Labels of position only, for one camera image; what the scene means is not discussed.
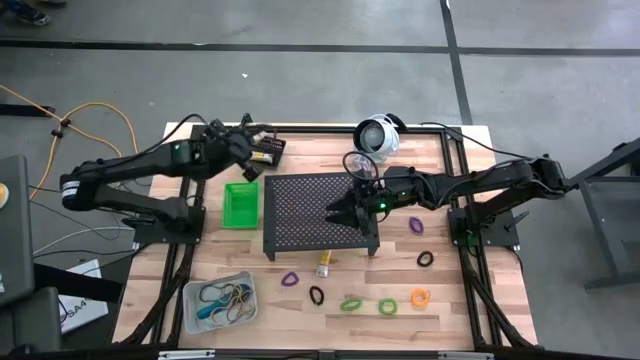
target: black mesh tray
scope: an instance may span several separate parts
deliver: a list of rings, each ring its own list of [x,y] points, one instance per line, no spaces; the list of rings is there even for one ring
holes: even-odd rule
[[[331,202],[353,186],[346,173],[278,175],[265,177],[264,244],[270,260],[276,252],[368,248],[380,246],[377,222],[365,237],[359,230],[325,221]]]

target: purple hair tie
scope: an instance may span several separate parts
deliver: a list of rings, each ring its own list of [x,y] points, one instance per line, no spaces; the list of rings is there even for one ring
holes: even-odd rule
[[[409,227],[415,234],[424,233],[424,225],[422,225],[422,221],[415,216],[409,218]]]
[[[282,286],[293,286],[297,284],[298,281],[300,281],[300,278],[298,277],[298,275],[293,271],[291,271],[282,278],[282,281],[280,281],[280,284]]]

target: wooden table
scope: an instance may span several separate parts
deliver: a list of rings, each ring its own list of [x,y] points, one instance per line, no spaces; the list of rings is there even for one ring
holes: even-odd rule
[[[167,124],[170,131],[175,123]],[[485,126],[464,126],[463,132],[490,145]],[[183,126],[171,140],[187,138],[191,125]],[[287,140],[278,174],[342,171],[342,155],[352,150],[350,134],[282,134]],[[401,135],[400,150],[385,166],[413,165],[426,172],[444,172],[438,136]],[[470,170],[482,170],[495,163],[492,152],[465,140]],[[262,252],[262,222],[257,230],[221,228],[223,186],[244,181],[234,166],[207,182],[204,204],[207,218],[202,241],[196,248],[191,280],[204,281],[238,273],[253,274],[259,315],[250,323],[189,335],[181,332],[182,348],[252,349],[340,349],[340,350],[469,350],[473,348],[462,273],[457,250],[450,244],[445,212],[447,207],[428,211],[409,207],[393,211],[380,224],[380,248],[373,258],[366,249],[334,250],[329,277],[315,276],[319,251],[279,253],[270,262]],[[264,177],[259,180],[264,185]],[[156,176],[151,196],[177,196],[180,178]],[[483,201],[491,194],[476,196]],[[419,216],[425,226],[422,236],[408,227],[410,216]],[[434,253],[429,268],[416,265],[418,254]],[[494,297],[509,320],[523,336],[536,343],[522,273],[514,254],[502,248],[487,248],[487,261]],[[155,302],[167,253],[164,244],[151,245],[133,260],[120,308],[114,341],[129,335]],[[291,288],[280,285],[289,271],[300,276]],[[324,304],[315,306],[309,287],[320,286]],[[424,310],[415,310],[409,300],[412,289],[431,293]],[[345,314],[340,303],[350,297],[365,301],[358,311]],[[399,310],[388,317],[378,313],[378,300],[395,298]],[[170,328],[175,302],[167,306],[163,339]],[[478,306],[485,339],[490,341],[484,306]]]

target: green container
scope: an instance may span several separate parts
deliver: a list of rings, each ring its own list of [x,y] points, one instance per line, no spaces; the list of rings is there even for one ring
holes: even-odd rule
[[[222,227],[255,229],[258,227],[260,184],[232,183],[224,186]]]

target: concrete floor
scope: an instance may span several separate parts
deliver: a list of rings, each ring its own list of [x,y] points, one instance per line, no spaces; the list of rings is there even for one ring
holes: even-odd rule
[[[640,45],[635,36],[640,4],[633,0],[449,2],[460,46]],[[45,29],[5,16],[0,40],[447,44],[438,0],[191,0],[179,5],[171,0],[70,0],[66,8],[50,12],[54,22]],[[567,176],[640,134],[640,63],[635,57],[462,56],[461,63],[474,124],[488,125],[499,149],[532,156],[550,153]],[[251,112],[256,121],[266,122],[357,122],[384,111],[409,123],[461,123],[449,56],[442,54],[0,48],[0,79],[59,113],[87,101],[113,103],[129,115],[141,146],[155,142],[165,122],[189,112],[225,121]],[[4,102],[18,103],[0,93]],[[116,115],[87,110],[74,121],[132,151]],[[25,154],[30,181],[37,183],[55,122],[3,118],[2,124],[0,156]],[[56,187],[57,177],[83,160],[112,155],[71,134],[63,139],[46,186]],[[114,224],[108,214],[62,210],[57,194],[43,193],[36,200],[91,226]],[[579,194],[562,201],[532,201],[522,208],[531,212],[518,230],[540,344],[640,358],[640,286],[592,293],[582,288],[586,280],[605,275],[605,266]],[[32,217],[35,248],[82,229],[36,206]],[[112,242],[87,234],[51,250],[117,251],[130,242],[130,232]],[[42,262],[66,268],[86,258],[91,257],[65,254]],[[99,257],[103,263],[113,258]],[[105,276],[122,279],[126,271],[108,267]],[[109,321],[67,336],[67,346],[107,341]]]

